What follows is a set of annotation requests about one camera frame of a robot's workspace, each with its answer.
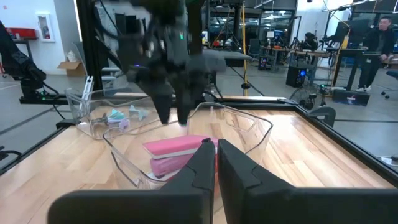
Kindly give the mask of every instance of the computer monitor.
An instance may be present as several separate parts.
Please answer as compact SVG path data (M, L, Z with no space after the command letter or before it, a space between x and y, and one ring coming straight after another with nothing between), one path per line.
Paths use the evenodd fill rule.
M344 38L348 34L349 29L351 29L349 33L349 42L353 44L362 43L366 34L370 30L369 22L370 20L368 19L339 22L336 28L336 33L333 38L333 41L337 43L343 43Z

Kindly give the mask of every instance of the pink object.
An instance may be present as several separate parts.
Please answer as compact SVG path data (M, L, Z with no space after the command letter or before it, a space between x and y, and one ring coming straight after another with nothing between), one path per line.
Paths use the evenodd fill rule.
M191 159L193 154L170 157L166 159L150 159L150 167L156 177L181 169Z
M182 156L195 153L201 146L202 140L208 136L187 135L159 141L147 142L143 146L154 159ZM217 139L212 139L217 146Z

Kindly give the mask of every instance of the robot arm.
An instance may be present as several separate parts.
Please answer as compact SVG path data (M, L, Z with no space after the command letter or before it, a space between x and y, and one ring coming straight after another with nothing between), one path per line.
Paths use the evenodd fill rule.
M152 98L163 124L168 123L174 93L178 120L185 125L195 101L202 98L205 73L223 72L226 63L214 55L188 53L190 34L185 0L131 0L130 3L144 7L151 20L144 35L141 29L136 29L134 39L119 39L123 43L118 50L121 69L128 80Z
M24 96L26 98L37 96L36 89L43 87L46 74L36 67L31 58L18 49L2 22L0 22L0 54L6 73L15 80L21 80Z

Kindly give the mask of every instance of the transparent plastic container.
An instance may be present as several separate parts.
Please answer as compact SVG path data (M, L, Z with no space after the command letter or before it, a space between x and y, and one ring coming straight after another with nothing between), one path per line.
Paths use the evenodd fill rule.
M268 120L221 104L202 103L191 112L187 126L181 126L174 112L172 110L171 122L165 126L157 121L132 131L111 128L104 133L120 189L159 189L178 172L176 170L161 177L154 175L151 164L153 155L143 144L162 139L187 135L225 139L257 163L262 161L272 129L272 123ZM220 195L216 174L215 211L222 207Z
M76 127L93 139L102 139L109 128L130 131L159 119L150 97L132 100L129 88L108 88L83 94L74 89L65 90Z

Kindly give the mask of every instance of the wooden table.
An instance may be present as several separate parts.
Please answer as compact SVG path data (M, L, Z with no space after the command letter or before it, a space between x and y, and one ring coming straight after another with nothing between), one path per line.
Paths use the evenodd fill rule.
M292 185L393 188L296 112L247 112L273 122L261 164ZM45 223L49 206L67 192L117 189L112 163L104 141L69 127L0 177L0 222ZM223 209L214 223L226 223Z

